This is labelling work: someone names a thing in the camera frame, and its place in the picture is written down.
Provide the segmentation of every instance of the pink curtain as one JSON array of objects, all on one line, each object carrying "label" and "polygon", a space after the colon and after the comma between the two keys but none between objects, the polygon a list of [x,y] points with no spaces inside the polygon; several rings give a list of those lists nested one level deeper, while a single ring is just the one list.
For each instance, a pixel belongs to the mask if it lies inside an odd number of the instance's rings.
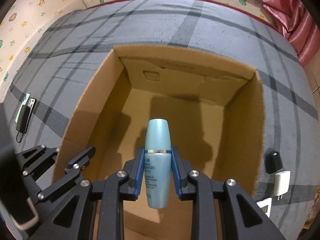
[{"label": "pink curtain", "polygon": [[300,0],[261,0],[304,67],[320,48],[320,31]]}]

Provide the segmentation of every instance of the lotion bottle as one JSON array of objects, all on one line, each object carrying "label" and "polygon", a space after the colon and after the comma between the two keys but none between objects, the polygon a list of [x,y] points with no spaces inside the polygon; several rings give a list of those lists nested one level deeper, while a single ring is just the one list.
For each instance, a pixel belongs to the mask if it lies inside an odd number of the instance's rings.
[{"label": "lotion bottle", "polygon": [[149,121],[144,154],[148,206],[165,208],[168,203],[171,177],[171,141],[168,122]]}]

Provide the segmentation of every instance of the dark stripe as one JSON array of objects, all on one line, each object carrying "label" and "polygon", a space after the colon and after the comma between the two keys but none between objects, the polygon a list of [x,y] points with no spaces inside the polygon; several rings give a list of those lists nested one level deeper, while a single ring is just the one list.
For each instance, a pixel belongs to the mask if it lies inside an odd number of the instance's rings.
[{"label": "dark stripe", "polygon": [[[130,44],[152,44],[152,45],[159,44],[159,45],[163,45],[163,43],[161,43],[161,42],[153,42],[153,41],[152,42],[137,41],[134,43],[131,42]],[[107,53],[107,52],[111,51],[111,49],[116,45],[123,45],[123,43],[121,43],[121,44],[117,44],[117,43],[101,44],[97,49],[95,49],[94,53]],[[197,47],[188,46],[186,44],[180,44],[178,42],[175,42],[175,43],[171,42],[170,45],[178,46],[178,47],[189,47],[192,49],[199,50],[199,48],[197,48]],[[71,53],[87,53],[91,50],[92,50],[92,45],[71,47],[71,48],[61,49],[57,52],[54,52],[51,57],[57,57],[57,56],[62,56],[62,55],[66,55],[66,54],[71,54]],[[38,58],[45,59],[45,58],[47,58],[47,56],[49,54],[50,53],[41,53],[41,55],[40,55],[41,57],[38,57]],[[300,97],[295,92],[291,91],[287,86],[282,84],[280,81],[276,80],[274,77],[270,76],[269,74],[267,74],[261,70],[258,70],[258,71],[259,71],[261,81],[264,85],[266,85],[266,86],[270,87],[271,89],[273,89],[274,91],[280,93],[281,95],[283,95],[284,97],[286,97],[290,101],[292,101],[292,93],[294,93],[297,106],[300,107],[307,114],[309,114],[311,117],[318,120],[318,113],[317,113],[317,110],[315,109],[314,106],[312,106],[310,103],[305,101],[302,97]]]},{"label": "dark stripe", "polygon": [[[116,14],[114,17],[123,17],[125,16],[126,12],[121,12],[121,13],[118,13]],[[135,15],[150,15],[150,14],[157,14],[157,15],[169,15],[169,14],[175,14],[175,15],[185,15],[186,12],[185,11],[178,11],[178,10],[139,10],[137,12],[135,12]],[[233,23],[233,22],[230,22],[230,21],[227,21],[227,20],[223,20],[223,19],[220,19],[219,17],[216,17],[216,16],[212,16],[212,15],[207,15],[207,14],[204,14],[204,13],[197,13],[197,12],[194,12],[192,14],[190,14],[194,17],[198,17],[198,18],[204,18],[204,19],[207,19],[207,20],[212,20],[212,21],[215,21],[215,22],[219,22],[219,23],[223,23],[227,26],[230,26],[230,27],[234,27],[234,28],[237,28],[239,30],[242,30],[246,33],[249,33],[251,35],[254,35],[256,36],[258,39],[264,41],[265,43],[269,44],[270,46],[274,47],[274,43],[270,40],[268,40],[266,37],[262,36],[261,34],[257,33],[256,31],[254,30],[251,30],[245,26],[241,26],[237,23]],[[94,18],[94,19],[91,19],[89,21],[86,21],[86,22],[81,22],[80,26],[82,25],[85,25],[85,24],[89,24],[89,23],[92,23],[92,22],[95,22],[95,21],[100,21],[100,20],[104,20],[104,19],[107,19],[110,15],[104,15],[104,16],[100,16],[100,17],[97,17],[97,18]],[[69,28],[74,28],[75,24],[68,24],[68,25],[65,25],[63,26],[62,28],[64,29],[69,29]],[[49,28],[48,29],[49,31],[54,31],[55,28]],[[297,58],[296,55],[292,55],[290,54],[289,52],[285,51],[284,49],[281,49],[279,47],[276,47],[276,49],[283,55],[285,55],[287,58],[293,60],[294,62],[300,64],[299,62],[299,59]]]},{"label": "dark stripe", "polygon": [[[76,13],[76,11],[70,13],[70,14],[68,15],[68,17],[61,17],[59,20],[57,20],[57,21],[56,21],[56,25],[58,25],[58,24],[60,24],[60,23],[61,23],[61,25],[59,25],[59,26],[55,29],[55,31],[54,31],[53,33],[50,33],[50,32],[47,32],[47,31],[46,31],[46,32],[42,35],[41,39],[38,41],[37,45],[32,49],[32,51],[31,51],[30,54],[28,55],[28,58],[30,58],[29,56],[32,55],[33,53],[38,53],[38,52],[40,52],[41,49],[44,47],[44,45],[47,44],[48,41],[50,41],[50,39],[55,36],[55,34],[56,34],[56,32],[59,30],[59,28],[60,28],[62,25],[64,25],[75,13]],[[44,43],[44,45],[42,45],[42,42],[43,42],[44,39],[47,38],[47,37],[48,37],[48,39],[46,40],[46,42]],[[13,82],[14,82],[15,84],[18,82],[18,80],[19,80],[20,77],[23,75],[23,73],[25,72],[25,70],[28,69],[31,61],[32,61],[32,60],[30,60],[30,61],[27,63],[27,60],[26,60],[26,61],[24,62],[24,64],[23,64],[23,66],[19,69],[19,74],[20,74],[20,75],[18,76],[18,73],[17,73],[17,75],[15,75],[14,80],[13,80]]]},{"label": "dark stripe", "polygon": [[276,80],[274,77],[268,75],[267,73],[264,73],[263,71],[259,70],[259,76],[264,85],[277,91],[285,98],[296,104],[299,108],[301,108],[311,117],[318,120],[318,112],[312,104],[308,103],[302,97],[293,92],[290,88],[282,84],[280,81]]},{"label": "dark stripe", "polygon": [[[61,93],[63,92],[65,86],[67,85],[67,83],[69,82],[68,79],[71,79],[72,76],[74,75],[74,73],[77,71],[78,67],[80,67],[82,65],[82,63],[90,56],[90,54],[100,46],[100,44],[103,43],[103,41],[105,41],[112,33],[114,33],[114,31],[130,16],[132,15],[138,8],[140,8],[143,4],[145,4],[148,0],[143,0],[142,3],[140,3],[139,5],[137,5],[132,11],[128,12],[126,14],[125,17],[123,17],[117,24],[116,26],[114,26],[109,32],[107,32],[94,46],[92,46],[91,50],[89,52],[87,52],[79,61],[79,63],[75,66],[75,68],[73,70],[71,70],[71,72],[68,74],[68,76],[66,77],[66,80],[62,83],[62,85],[60,86],[59,90],[57,91],[56,95],[54,96],[50,106],[54,107],[54,105],[56,104],[58,98],[60,97]],[[126,5],[128,5],[129,3],[131,3],[132,1],[126,3],[123,7],[119,8],[119,10],[121,10],[122,8],[124,8]],[[90,37],[92,35],[95,34],[96,31],[98,31],[103,25],[105,25],[105,23],[109,20],[105,20],[103,23],[101,23],[89,36],[87,36],[86,39],[90,39]],[[57,69],[57,71],[55,72],[54,76],[56,74],[58,74],[58,72],[60,71],[60,69],[65,65],[65,63],[67,63],[67,61],[71,58],[72,54],[62,63],[62,65]],[[48,85],[46,86],[46,88],[44,89],[44,91],[41,94],[40,99],[42,98],[42,96],[46,93],[46,90],[48,89],[49,85],[51,84],[53,78],[50,79],[50,81],[48,82]],[[40,125],[38,134],[36,136],[36,140],[35,140],[35,144],[34,145],[38,145],[39,144],[39,140],[42,134],[42,131],[44,129],[44,124],[42,123]]]},{"label": "dark stripe", "polygon": [[[27,64],[27,66],[26,67],[22,67],[20,70],[19,70],[19,72],[21,72],[21,74],[20,74],[20,76],[17,78],[17,80],[16,80],[16,82],[19,80],[19,78],[22,76],[22,74],[24,73],[24,71],[26,70],[26,69],[28,69],[28,66],[29,66],[29,64],[32,62],[32,60],[30,60],[29,62],[28,62],[28,64]],[[40,66],[39,66],[39,68],[37,69],[37,71],[35,72],[35,74],[34,74],[34,76],[31,78],[31,80],[29,81],[29,83],[28,83],[28,85],[27,85],[27,87],[25,88],[25,90],[24,91],[26,91],[29,87],[30,87],[30,85],[32,84],[32,82],[33,82],[33,80],[34,80],[34,78],[35,78],[35,76],[36,76],[36,74],[39,72],[39,70],[40,70],[40,68],[44,65],[44,63],[45,63],[46,61],[44,61]],[[12,115],[11,115],[11,118],[10,118],[10,124],[13,122],[13,120],[15,119],[15,117],[16,117],[16,115],[17,115],[17,113],[18,113],[18,109],[19,109],[19,105],[18,106],[16,106],[16,108],[15,108],[15,110],[12,112]]]},{"label": "dark stripe", "polygon": [[[273,37],[271,35],[271,32],[268,28],[266,28],[267,32],[269,33],[270,38],[273,40]],[[290,209],[291,209],[291,204],[293,200],[293,195],[296,194],[296,183],[298,179],[298,174],[299,174],[299,167],[300,167],[300,161],[301,161],[301,130],[300,130],[300,118],[299,118],[299,111],[297,108],[297,100],[295,97],[295,93],[293,92],[293,85],[289,76],[288,69],[282,59],[281,54],[278,52],[278,57],[282,66],[282,69],[287,76],[288,83],[289,83],[289,88],[291,90],[291,95],[292,95],[292,102],[293,102],[293,112],[294,112],[294,119],[295,119],[295,124],[296,124],[296,157],[295,157],[295,173],[294,173],[294,180],[293,180],[293,186],[291,187],[290,192],[290,198],[287,207],[285,208],[278,224],[278,228],[280,229],[284,223],[285,218],[288,216]]]},{"label": "dark stripe", "polygon": [[[15,85],[11,84],[10,92],[14,97],[22,103],[25,96]],[[35,107],[33,109],[33,114],[40,120],[45,120],[45,124],[60,138],[63,137],[64,131],[67,128],[69,118],[65,117],[63,114],[52,109],[50,106],[36,101]]]},{"label": "dark stripe", "polygon": [[[251,25],[253,27],[253,29],[255,30],[255,33],[257,33],[257,27],[255,25],[255,22],[249,18]],[[267,84],[270,85],[270,87],[272,88],[271,91],[271,96],[272,96],[272,106],[273,106],[273,115],[274,115],[274,144],[273,144],[273,150],[275,151],[279,151],[280,150],[280,140],[281,140],[281,125],[280,125],[280,112],[279,112],[279,100],[278,100],[278,93],[277,93],[277,86],[276,83],[274,82],[274,78],[273,77],[273,71],[272,71],[272,67],[271,67],[271,63],[270,60],[268,58],[266,49],[263,45],[263,42],[261,39],[258,39],[258,43],[260,46],[260,50],[264,59],[264,62],[266,64],[267,70],[268,70],[268,77],[269,80],[265,80]]]},{"label": "dark stripe", "polygon": [[[88,17],[90,17],[94,12],[96,12],[98,10],[98,8],[96,8],[95,10],[92,10],[86,17],[83,18],[83,20],[86,20]],[[53,51],[55,51],[67,38],[68,36],[71,35],[71,33],[73,33],[74,31],[76,30],[75,29],[72,29],[61,41],[59,41],[59,43],[53,48]],[[30,82],[28,83],[27,87],[25,88],[25,91],[29,88],[29,86],[31,85],[31,83],[33,82],[34,78],[36,77],[37,73],[39,72],[39,70],[44,66],[44,64],[47,62],[47,59],[44,60],[40,66],[38,67],[37,71],[35,72],[35,74],[33,75],[32,79],[30,80]],[[24,146],[26,144],[26,141],[27,141],[27,137],[28,137],[28,131],[27,133],[25,134],[24,138],[23,138],[23,142],[21,144],[21,150],[24,149]]]},{"label": "dark stripe", "polygon": [[63,79],[63,80],[68,80],[68,81],[71,81],[71,82],[75,82],[75,83],[87,85],[87,83],[85,83],[85,82],[81,82],[81,81],[79,81],[79,80],[73,80],[73,79],[70,79],[70,78],[62,78],[62,77],[55,77],[55,76],[51,76],[50,78],[53,78],[53,79],[55,79],[55,78],[57,78],[57,79]]},{"label": "dark stripe", "polygon": [[173,35],[168,45],[174,46],[175,44],[179,43],[181,45],[184,45],[185,47],[188,47],[189,42],[199,21],[199,17],[195,17],[194,15],[201,16],[202,7],[203,2],[193,2],[187,16],[179,26],[178,30]]},{"label": "dark stripe", "polygon": [[291,197],[290,194],[286,193],[283,195],[282,199],[277,200],[278,197],[272,194],[273,187],[274,183],[259,181],[254,200],[261,201],[266,197],[271,197],[273,200],[273,206],[288,205],[289,203],[294,204],[308,202],[314,200],[317,189],[317,185],[289,185],[289,192],[291,192],[292,188],[294,187],[294,195]]}]

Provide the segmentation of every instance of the wall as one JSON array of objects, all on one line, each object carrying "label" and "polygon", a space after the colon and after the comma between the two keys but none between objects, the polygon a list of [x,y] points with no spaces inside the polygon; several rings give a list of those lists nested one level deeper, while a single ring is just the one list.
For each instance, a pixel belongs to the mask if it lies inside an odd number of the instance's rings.
[{"label": "wall", "polygon": [[82,0],[17,0],[0,25],[0,102],[44,31],[61,16],[85,9]]},{"label": "wall", "polygon": [[[76,9],[85,9],[115,0],[17,0],[0,24],[0,102],[13,77],[44,31],[58,18]],[[259,0],[212,0],[260,17],[272,19]]]}]

